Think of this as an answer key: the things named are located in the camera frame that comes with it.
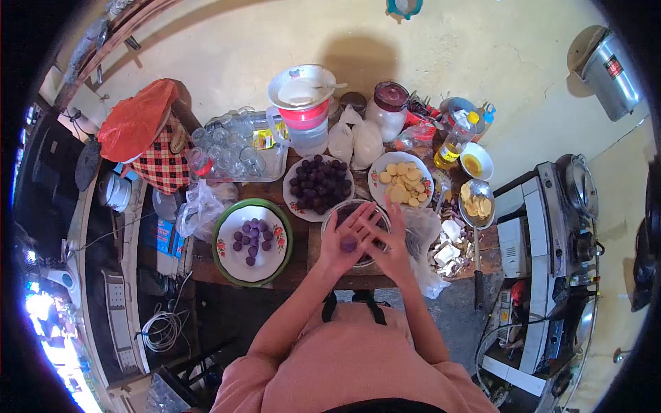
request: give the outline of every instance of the floral plate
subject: floral plate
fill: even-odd
[[[434,193],[434,180],[432,179],[432,174],[429,173],[429,170],[424,166],[424,163],[420,158],[406,152],[386,152],[374,161],[369,169],[368,177],[370,194],[380,207],[386,209],[383,197],[385,195],[386,187],[390,184],[382,184],[379,180],[379,173],[385,171],[385,167],[389,163],[398,164],[400,162],[415,162],[416,165],[418,165],[418,169],[422,171],[422,178],[420,178],[420,181],[424,185],[424,193],[427,194],[427,199],[424,202],[420,202],[420,208],[427,207],[432,201],[432,194]]]
[[[333,160],[336,159],[334,157],[329,157],[328,155],[321,155],[321,156],[323,157],[324,161],[326,161],[326,162],[330,162],[330,161],[333,161]],[[296,168],[300,167],[303,164],[304,160],[307,159],[308,161],[313,161],[314,158],[315,158],[314,155],[305,157],[305,158],[301,159],[300,161],[296,162],[295,164],[293,164],[292,167],[287,171],[287,174],[285,175],[285,179],[282,182],[282,197],[284,198],[285,204],[287,204],[287,207],[290,209],[292,214],[296,215],[299,218],[303,218],[306,221],[323,222],[324,217],[326,216],[326,214],[319,215],[318,213],[316,213],[314,211],[314,209],[298,209],[296,207],[296,203],[298,202],[298,199],[290,193],[290,189],[292,188],[292,186],[289,184],[289,181],[292,178],[296,177]],[[350,170],[346,171],[345,178],[351,181],[351,194],[346,199],[347,200],[352,200],[352,199],[354,199],[354,192],[356,191],[356,187],[354,185],[354,176],[351,175]]]
[[[260,246],[255,265],[245,262],[248,246],[234,251],[234,233],[241,231],[245,221],[263,219],[273,232],[271,249],[264,251],[260,235]],[[275,204],[259,198],[237,202],[221,215],[215,229],[214,260],[223,275],[237,285],[259,287],[273,280],[284,268],[292,254],[292,230],[287,217]]]

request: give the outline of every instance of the green-rimmed plate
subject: green-rimmed plate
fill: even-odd
[[[241,231],[244,221],[252,218],[266,220],[274,238],[269,251],[262,250],[260,245],[256,264],[251,267],[245,263],[248,246],[240,252],[234,251],[232,235]],[[242,287],[260,287],[271,282],[285,268],[292,255],[292,228],[286,215],[276,204],[260,198],[239,201],[225,210],[215,226],[214,239],[212,252],[215,265],[229,281]]]

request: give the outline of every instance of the yellow cap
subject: yellow cap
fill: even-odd
[[[478,115],[476,112],[471,112],[468,114],[468,122],[471,122],[472,124],[476,124],[477,121],[480,120],[480,115]]]

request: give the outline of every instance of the wooden table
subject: wooden table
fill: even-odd
[[[425,164],[433,168],[432,161],[432,148],[426,148],[413,152],[416,156],[424,160]],[[290,150],[287,158],[287,170],[300,161],[301,157],[297,156]],[[449,175],[452,178],[452,194],[456,198],[459,193],[459,188],[469,177],[463,172],[461,166],[458,165],[450,169]],[[356,186],[368,191],[368,170],[352,171]],[[292,257],[289,264],[284,271],[276,277],[273,282],[266,285],[267,288],[274,289],[296,289],[301,283],[303,278],[307,275],[308,271],[308,234],[311,231],[320,231],[321,223],[311,223],[295,217],[294,214],[287,208],[282,197],[282,178],[275,182],[252,182],[248,184],[238,184],[239,199],[246,198],[263,198],[276,204],[287,215],[293,231],[293,248]],[[496,225],[491,225],[488,229],[481,231],[482,238],[480,240],[480,254],[482,258],[482,271],[485,274],[501,271],[502,265],[500,263],[500,249],[498,247],[498,233]],[[193,280],[219,283],[225,285],[234,285],[218,270],[212,256],[212,246],[200,240],[195,240],[192,268]],[[460,280],[463,278],[473,277],[473,270],[475,269],[474,263],[466,267],[454,278],[447,280]],[[360,276],[343,276],[335,285],[335,289],[375,289],[375,288],[390,288],[395,287],[395,284],[386,276],[376,271],[374,275],[360,275]]]

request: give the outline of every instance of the plate of purple balls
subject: plate of purple balls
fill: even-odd
[[[282,182],[282,196],[290,211],[310,222],[323,222],[326,212],[354,197],[354,177],[349,166],[328,155],[296,162]]]
[[[288,251],[282,220],[269,208],[248,205],[232,211],[221,223],[215,256],[229,275],[256,283],[276,273]]]

